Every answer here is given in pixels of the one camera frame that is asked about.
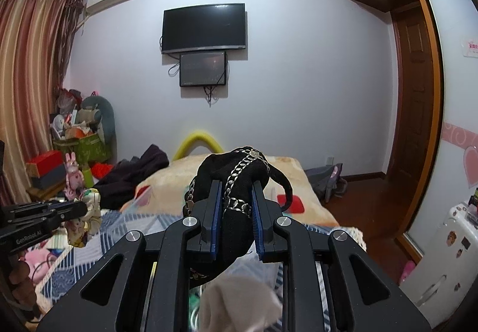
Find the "wooden door frame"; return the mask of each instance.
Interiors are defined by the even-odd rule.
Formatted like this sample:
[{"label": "wooden door frame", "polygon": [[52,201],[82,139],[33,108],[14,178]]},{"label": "wooden door frame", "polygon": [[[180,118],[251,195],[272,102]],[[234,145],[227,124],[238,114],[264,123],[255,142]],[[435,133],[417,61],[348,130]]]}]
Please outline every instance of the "wooden door frame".
[{"label": "wooden door frame", "polygon": [[[438,143],[441,136],[441,126],[443,120],[443,63],[440,50],[440,42],[438,39],[438,31],[434,21],[433,13],[428,0],[419,0],[422,7],[425,23],[428,31],[428,37],[430,39],[430,47],[432,54],[432,68],[433,68],[433,109],[432,109],[432,123],[430,127],[430,138],[428,141],[428,147],[425,154],[425,162],[423,165],[420,178],[418,180],[417,188],[412,198],[412,202],[408,208],[408,211],[403,219],[398,233],[395,237],[396,241],[402,245],[407,253],[412,257],[415,263],[418,263],[422,258],[420,250],[410,241],[406,232],[410,228],[413,219],[415,218],[418,209],[422,203],[423,197],[426,192],[430,177],[432,175],[433,166],[436,159],[436,153],[438,150]],[[397,149],[397,137],[398,130],[400,129],[401,111],[402,111],[402,53],[400,48],[400,41],[398,39],[398,29],[395,21],[393,21],[393,30],[395,33],[395,42],[397,46],[397,59],[398,59],[398,101],[397,101],[397,120],[395,125],[395,134],[393,137],[393,145],[390,158],[392,159]],[[387,172],[391,169],[392,161],[389,163]]]}]

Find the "pink decorative strip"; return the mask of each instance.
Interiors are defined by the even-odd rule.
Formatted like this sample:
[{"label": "pink decorative strip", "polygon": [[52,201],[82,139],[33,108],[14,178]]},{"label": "pink decorative strip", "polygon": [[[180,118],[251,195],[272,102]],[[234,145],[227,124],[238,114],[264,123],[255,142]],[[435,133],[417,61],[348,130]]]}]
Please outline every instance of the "pink decorative strip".
[{"label": "pink decorative strip", "polygon": [[473,131],[465,130],[462,127],[455,126],[451,123],[443,123],[442,139],[450,142],[455,146],[466,149],[470,146],[478,147],[478,134]]}]

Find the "yellow arch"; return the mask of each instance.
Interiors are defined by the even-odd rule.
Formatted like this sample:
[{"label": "yellow arch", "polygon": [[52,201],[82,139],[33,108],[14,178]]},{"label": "yellow arch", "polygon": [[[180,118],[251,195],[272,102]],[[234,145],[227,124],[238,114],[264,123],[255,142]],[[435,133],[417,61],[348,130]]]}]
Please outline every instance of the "yellow arch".
[{"label": "yellow arch", "polygon": [[181,146],[178,148],[178,151],[176,151],[176,154],[173,157],[173,161],[185,157],[188,149],[190,149],[192,144],[196,141],[205,142],[211,148],[213,153],[224,153],[222,147],[211,135],[207,134],[205,131],[195,131],[182,142]]}]

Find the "metal bolt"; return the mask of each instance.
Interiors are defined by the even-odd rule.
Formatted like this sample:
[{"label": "metal bolt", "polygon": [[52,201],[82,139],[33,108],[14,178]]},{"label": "metal bolt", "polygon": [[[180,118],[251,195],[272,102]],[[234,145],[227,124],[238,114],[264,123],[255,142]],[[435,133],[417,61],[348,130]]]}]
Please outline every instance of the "metal bolt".
[{"label": "metal bolt", "polygon": [[338,240],[339,242],[343,242],[344,240],[347,240],[348,235],[345,231],[342,230],[337,230],[334,231],[334,239]]},{"label": "metal bolt", "polygon": [[290,217],[281,216],[281,217],[278,217],[278,218],[277,218],[276,222],[277,222],[277,224],[280,225],[281,227],[287,227],[288,225],[291,225],[292,220],[291,220]]},{"label": "metal bolt", "polygon": [[126,234],[126,240],[129,242],[135,242],[141,237],[141,232],[139,231],[129,231]]},{"label": "metal bolt", "polygon": [[185,217],[183,219],[183,224],[186,227],[192,227],[193,225],[196,225],[196,223],[197,223],[197,219],[194,216]]}]

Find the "backpack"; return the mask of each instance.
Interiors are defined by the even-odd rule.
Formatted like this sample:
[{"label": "backpack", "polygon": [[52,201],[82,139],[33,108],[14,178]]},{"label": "backpack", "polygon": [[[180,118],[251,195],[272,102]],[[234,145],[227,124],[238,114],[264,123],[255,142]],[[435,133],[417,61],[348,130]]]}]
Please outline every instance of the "backpack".
[{"label": "backpack", "polygon": [[314,193],[321,202],[329,202],[332,196],[342,197],[347,190],[347,181],[340,177],[342,164],[314,167],[305,171],[305,175]]}]

